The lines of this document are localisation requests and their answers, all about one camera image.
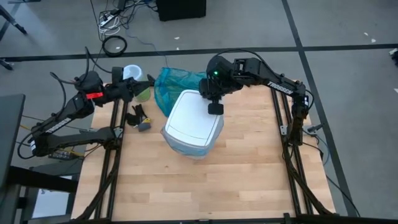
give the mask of black box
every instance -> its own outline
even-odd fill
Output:
[[[156,0],[156,5],[161,21],[206,16],[206,0]]]

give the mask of yellow cable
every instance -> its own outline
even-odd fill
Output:
[[[75,152],[75,151],[71,151],[71,150],[68,150],[68,149],[59,149],[59,151],[69,152],[69,153],[72,153],[72,154],[74,154],[74,155],[76,155],[76,156],[79,156],[79,157],[84,157],[84,156],[85,156],[85,155],[82,154],[82,153]]]
[[[24,129],[26,129],[26,130],[28,130],[28,131],[30,131],[30,129],[27,127],[27,126],[24,126],[24,125],[19,125],[21,128],[24,128]]]

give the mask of black floor stripe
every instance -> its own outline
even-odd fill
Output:
[[[367,44],[367,45],[338,45],[303,47],[304,51],[331,51],[331,50],[374,50],[374,49],[395,49],[398,44]]]
[[[330,150],[330,157],[332,159],[333,166],[335,167],[335,172],[336,172],[338,183],[339,183],[342,191],[344,191],[345,194],[351,199],[351,194],[349,192],[348,184],[347,184],[344,172],[343,172],[343,168],[341,166],[340,158],[338,157],[335,141],[333,140],[333,135],[331,133],[328,120],[326,118],[325,110],[323,109],[322,102],[320,101],[319,92],[317,90],[315,80],[313,78],[310,66],[308,64],[307,57],[305,56],[305,51],[304,51],[303,45],[300,40],[299,32],[297,31],[297,27],[293,20],[292,12],[290,11],[290,7],[289,7],[289,4],[287,3],[287,0],[282,0],[282,3],[284,6],[284,9],[285,9],[285,12],[286,12],[286,16],[287,16],[287,20],[289,22],[290,28],[292,29],[294,41],[298,48],[298,54],[300,55],[300,59],[303,64],[305,76],[307,77],[307,81],[308,81],[308,84],[310,85],[311,92],[315,96],[315,106],[317,107],[319,119],[320,119],[321,123],[323,123],[323,132],[325,133],[325,136],[326,136],[326,141],[328,143],[328,147]],[[356,217],[357,214],[355,212],[355,209],[350,204],[349,200],[347,200],[344,197],[343,197],[343,200],[344,200],[348,215],[352,216],[352,217]]]
[[[17,10],[19,8],[19,5],[20,4],[15,4],[14,7],[11,9],[11,12],[9,12],[11,16],[15,16],[15,14],[17,13]],[[8,21],[6,21],[0,30],[0,41],[1,41],[2,37],[4,37],[4,34],[6,34],[6,31],[9,26],[10,26],[10,23]]]
[[[126,52],[119,56],[123,57],[151,57],[151,56],[169,56],[169,55],[197,55],[197,54],[217,54],[227,49],[198,49],[198,50],[166,50],[160,52]],[[296,52],[296,47],[243,47],[241,49],[251,50],[254,52]],[[100,58],[109,58],[105,54],[100,54]],[[47,56],[26,56],[26,57],[6,57],[8,62],[31,62],[31,61],[43,61],[43,60],[73,60],[73,59],[84,59],[85,54],[75,55],[47,55]]]
[[[314,46],[314,47],[241,47],[240,49],[251,50],[254,52],[316,52],[316,51],[333,51],[333,50],[374,50],[374,49],[394,49],[398,48],[398,44],[373,44],[373,45],[339,45],[339,46]],[[153,57],[153,56],[170,56],[170,55],[198,55],[198,54],[217,54],[226,49],[198,49],[198,50],[165,50],[160,52],[126,52],[119,58],[124,57]],[[46,60],[73,60],[85,59],[85,54],[74,55],[44,55],[44,56],[22,56],[22,57],[5,57],[8,62],[35,62]],[[99,58],[109,58],[105,54],[100,54]]]

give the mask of white lid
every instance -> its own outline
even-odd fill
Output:
[[[145,78],[142,76],[142,70],[138,65],[128,65],[123,69],[123,79],[133,77],[136,81],[145,81],[141,80]]]
[[[208,114],[210,100],[196,90],[184,90],[167,120],[165,131],[181,142],[206,146],[213,138],[220,116]]]

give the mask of black table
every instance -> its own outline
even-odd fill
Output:
[[[0,223],[14,224],[21,186],[76,192],[78,182],[29,169],[11,166],[15,141],[24,109],[25,95],[0,96]]]

